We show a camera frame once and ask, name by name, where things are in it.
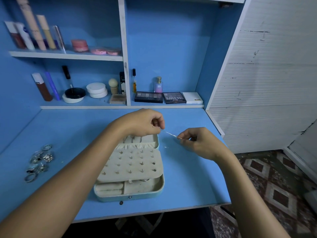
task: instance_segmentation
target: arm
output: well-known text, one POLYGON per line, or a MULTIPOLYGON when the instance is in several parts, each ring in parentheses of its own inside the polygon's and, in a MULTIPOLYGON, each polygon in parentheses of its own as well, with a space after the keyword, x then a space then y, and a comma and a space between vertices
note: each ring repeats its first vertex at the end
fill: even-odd
POLYGON ((236 156, 208 129, 189 128, 179 137, 183 138, 182 145, 220 167, 243 238, 290 237, 266 206, 236 156))
POLYGON ((110 123, 60 172, 0 224, 0 237, 61 237, 71 224, 119 141, 165 128, 161 113, 140 109, 110 123))

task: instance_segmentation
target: forearm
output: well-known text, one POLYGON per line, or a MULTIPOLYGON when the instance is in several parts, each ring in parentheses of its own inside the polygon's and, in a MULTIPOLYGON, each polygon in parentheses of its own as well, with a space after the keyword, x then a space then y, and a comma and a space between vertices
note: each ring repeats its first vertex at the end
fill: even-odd
POLYGON ((121 134, 124 130, 109 125, 0 224, 0 237, 25 237, 26 234, 61 237, 122 138, 121 134))
POLYGON ((289 237, 229 150, 216 160, 223 172, 241 236, 289 237))

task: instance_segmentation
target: black pants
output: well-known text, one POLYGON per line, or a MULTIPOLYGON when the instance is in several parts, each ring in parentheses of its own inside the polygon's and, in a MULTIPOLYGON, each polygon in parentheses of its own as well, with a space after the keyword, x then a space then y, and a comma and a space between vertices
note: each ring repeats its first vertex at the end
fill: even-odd
POLYGON ((63 238, 82 237, 83 234, 104 234, 105 237, 164 237, 168 235, 215 238, 209 208, 165 212, 160 224, 148 236, 138 223, 130 217, 119 231, 115 225, 117 219, 98 220, 71 224, 63 238))

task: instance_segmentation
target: jewelry box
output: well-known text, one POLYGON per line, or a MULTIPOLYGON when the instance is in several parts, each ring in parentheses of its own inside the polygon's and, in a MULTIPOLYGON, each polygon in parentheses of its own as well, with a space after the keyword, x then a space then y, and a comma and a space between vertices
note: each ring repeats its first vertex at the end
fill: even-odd
POLYGON ((164 174, 158 135, 125 137, 111 154, 93 187, 101 202, 158 196, 164 174))

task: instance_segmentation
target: blue desk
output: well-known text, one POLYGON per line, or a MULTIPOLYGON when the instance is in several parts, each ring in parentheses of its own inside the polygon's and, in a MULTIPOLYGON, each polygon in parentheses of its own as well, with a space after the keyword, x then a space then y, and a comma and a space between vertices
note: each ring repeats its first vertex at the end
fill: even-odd
MULTIPOLYGON (((0 156, 0 220, 81 152, 112 120, 133 109, 42 110, 0 156), (52 144, 56 159, 48 172, 25 183, 30 156, 52 144)), ((158 110, 164 115, 166 131, 179 134, 189 127, 207 127, 221 139, 202 108, 158 110)), ((90 192, 74 222, 132 216, 202 207, 230 202, 224 177, 213 161, 181 147, 172 136, 159 134, 165 187, 156 198, 101 203, 90 192)))

